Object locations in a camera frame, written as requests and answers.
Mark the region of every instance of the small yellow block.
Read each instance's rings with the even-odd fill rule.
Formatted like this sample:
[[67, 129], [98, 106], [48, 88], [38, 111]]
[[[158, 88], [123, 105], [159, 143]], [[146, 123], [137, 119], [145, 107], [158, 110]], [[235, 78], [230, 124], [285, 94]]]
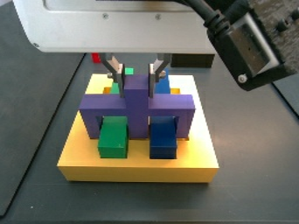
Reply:
[[[127, 159], [101, 158], [78, 113], [60, 154], [59, 169], [67, 180], [110, 182], [209, 183], [219, 169], [211, 135], [193, 76], [170, 76], [173, 88], [193, 94], [197, 106], [190, 141], [178, 141], [178, 159], [150, 159], [150, 141], [130, 140]], [[87, 93], [103, 93], [106, 75], [94, 74]]]

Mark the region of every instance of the dark blue block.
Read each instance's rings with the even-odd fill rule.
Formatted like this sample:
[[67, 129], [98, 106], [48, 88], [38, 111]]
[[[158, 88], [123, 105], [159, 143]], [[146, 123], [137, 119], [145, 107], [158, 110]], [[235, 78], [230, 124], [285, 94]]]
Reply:
[[151, 117], [150, 158], [177, 158], [177, 148], [174, 117]]

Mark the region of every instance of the toy block structure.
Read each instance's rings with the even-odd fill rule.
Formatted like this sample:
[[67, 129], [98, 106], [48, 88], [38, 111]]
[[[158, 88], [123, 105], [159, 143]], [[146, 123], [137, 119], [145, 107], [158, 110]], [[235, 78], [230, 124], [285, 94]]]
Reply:
[[195, 105], [190, 94], [157, 94], [149, 98], [149, 77], [126, 77], [126, 98], [117, 94], [86, 94], [79, 112], [90, 138], [99, 137], [103, 116], [126, 116], [130, 138], [149, 138], [149, 116], [175, 116], [177, 137], [187, 138]]
[[[101, 158], [99, 157], [99, 141], [91, 139], [90, 135], [99, 136], [99, 127], [105, 124], [103, 116], [127, 116], [127, 102], [119, 96], [114, 98], [113, 94], [106, 94], [107, 98], [101, 99], [101, 94], [106, 87], [111, 87], [113, 81], [105, 74], [94, 74], [90, 80], [87, 95], [90, 101], [101, 99], [102, 103], [95, 100], [95, 105], [83, 101], [69, 140], [66, 142], [60, 161], [58, 163], [62, 174], [71, 181], [113, 181], [113, 182], [177, 182], [177, 183], [209, 183], [219, 169], [219, 163], [211, 143], [211, 135], [202, 110], [201, 98], [191, 76], [170, 76], [170, 84], [175, 93], [189, 95], [178, 98], [179, 107], [174, 102], [177, 94], [157, 94], [154, 97], [159, 99], [153, 101], [149, 99], [149, 115], [151, 117], [174, 117], [174, 123], [189, 127], [189, 118], [183, 118], [189, 109], [197, 107], [194, 113], [190, 135], [175, 133], [178, 136], [187, 136], [189, 141], [178, 141], [177, 159], [151, 159], [150, 158], [150, 141], [151, 139], [129, 139], [127, 142], [127, 158]], [[82, 115], [90, 117], [93, 123], [91, 128], [86, 128]]]

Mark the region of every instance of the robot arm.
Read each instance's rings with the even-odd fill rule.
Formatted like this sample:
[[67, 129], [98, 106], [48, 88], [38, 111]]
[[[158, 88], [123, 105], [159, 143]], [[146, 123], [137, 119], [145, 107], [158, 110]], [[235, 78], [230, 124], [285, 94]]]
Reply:
[[28, 39], [46, 52], [214, 53], [215, 48], [246, 90], [299, 71], [297, 0], [238, 0], [227, 16], [203, 0], [182, 1], [190, 7], [161, 1], [14, 3]]

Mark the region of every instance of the red block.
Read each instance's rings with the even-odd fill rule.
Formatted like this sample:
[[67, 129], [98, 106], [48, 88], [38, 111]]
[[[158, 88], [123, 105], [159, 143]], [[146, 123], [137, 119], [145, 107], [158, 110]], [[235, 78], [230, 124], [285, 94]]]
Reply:
[[101, 63], [101, 57], [99, 57], [99, 54], [97, 52], [94, 52], [91, 54], [91, 58], [93, 58], [94, 63]]

